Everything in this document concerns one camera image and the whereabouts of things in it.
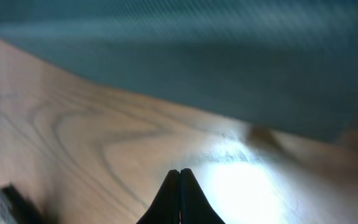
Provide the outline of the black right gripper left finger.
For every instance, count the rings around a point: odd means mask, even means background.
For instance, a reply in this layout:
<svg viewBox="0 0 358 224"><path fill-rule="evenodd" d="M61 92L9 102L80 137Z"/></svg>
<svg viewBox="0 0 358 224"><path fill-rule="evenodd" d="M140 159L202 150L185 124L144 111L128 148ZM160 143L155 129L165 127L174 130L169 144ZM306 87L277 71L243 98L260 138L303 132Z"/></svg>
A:
<svg viewBox="0 0 358 224"><path fill-rule="evenodd" d="M137 224L180 223L180 173L170 170L150 207Z"/></svg>

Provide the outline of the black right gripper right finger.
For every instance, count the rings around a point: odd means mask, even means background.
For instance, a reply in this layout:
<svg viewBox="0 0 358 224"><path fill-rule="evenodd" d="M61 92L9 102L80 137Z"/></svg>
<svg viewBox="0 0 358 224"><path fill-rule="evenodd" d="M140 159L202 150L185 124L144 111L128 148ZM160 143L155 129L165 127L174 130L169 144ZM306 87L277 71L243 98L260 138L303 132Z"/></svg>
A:
<svg viewBox="0 0 358 224"><path fill-rule="evenodd" d="M224 224L189 168L180 171L181 224Z"/></svg>

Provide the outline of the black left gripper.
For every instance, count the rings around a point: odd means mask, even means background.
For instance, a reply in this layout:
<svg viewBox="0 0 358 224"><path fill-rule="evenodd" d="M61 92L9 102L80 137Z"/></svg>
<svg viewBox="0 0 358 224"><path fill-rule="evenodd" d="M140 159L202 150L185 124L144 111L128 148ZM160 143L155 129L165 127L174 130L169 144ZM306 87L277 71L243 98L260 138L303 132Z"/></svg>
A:
<svg viewBox="0 0 358 224"><path fill-rule="evenodd" d="M13 185L0 187L0 216L5 224L44 224L41 214Z"/></svg>

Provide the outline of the black gift box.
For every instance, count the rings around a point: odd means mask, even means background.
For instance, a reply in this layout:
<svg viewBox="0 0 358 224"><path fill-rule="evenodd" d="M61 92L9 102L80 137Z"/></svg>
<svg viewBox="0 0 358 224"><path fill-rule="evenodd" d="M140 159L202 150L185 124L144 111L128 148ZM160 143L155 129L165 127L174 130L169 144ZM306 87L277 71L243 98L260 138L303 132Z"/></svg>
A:
<svg viewBox="0 0 358 224"><path fill-rule="evenodd" d="M0 0L0 39L94 82L321 141L358 117L358 1Z"/></svg>

